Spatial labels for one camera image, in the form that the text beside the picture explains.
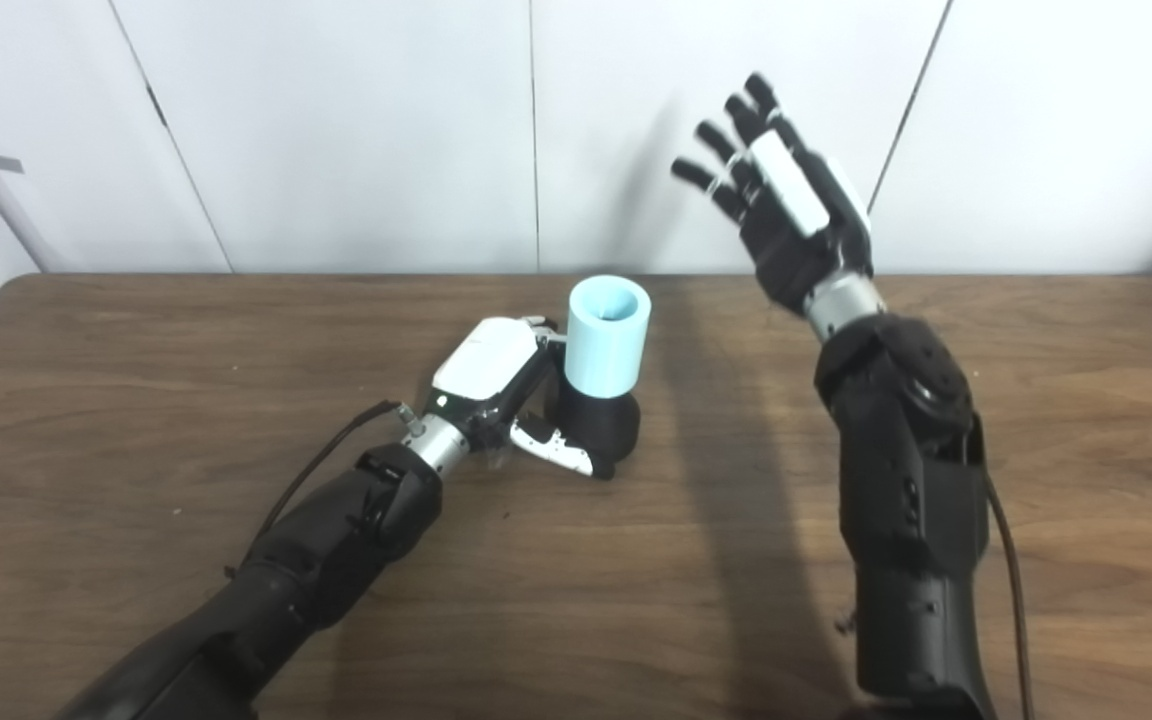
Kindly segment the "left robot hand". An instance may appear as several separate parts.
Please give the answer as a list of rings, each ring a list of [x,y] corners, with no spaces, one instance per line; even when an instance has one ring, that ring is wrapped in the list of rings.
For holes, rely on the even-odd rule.
[[[406,445],[440,478],[468,455],[515,446],[584,477],[612,479],[613,462],[526,410],[564,347],[564,334],[544,316],[480,320],[435,369],[422,430],[411,430]]]

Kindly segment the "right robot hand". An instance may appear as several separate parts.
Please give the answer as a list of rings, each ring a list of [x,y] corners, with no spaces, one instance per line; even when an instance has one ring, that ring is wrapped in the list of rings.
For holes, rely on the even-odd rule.
[[[723,111],[738,143],[708,120],[695,129],[721,169],[677,158],[669,172],[736,223],[765,295],[805,316],[831,278],[872,278],[867,210],[838,164],[797,132],[767,78],[751,73]]]

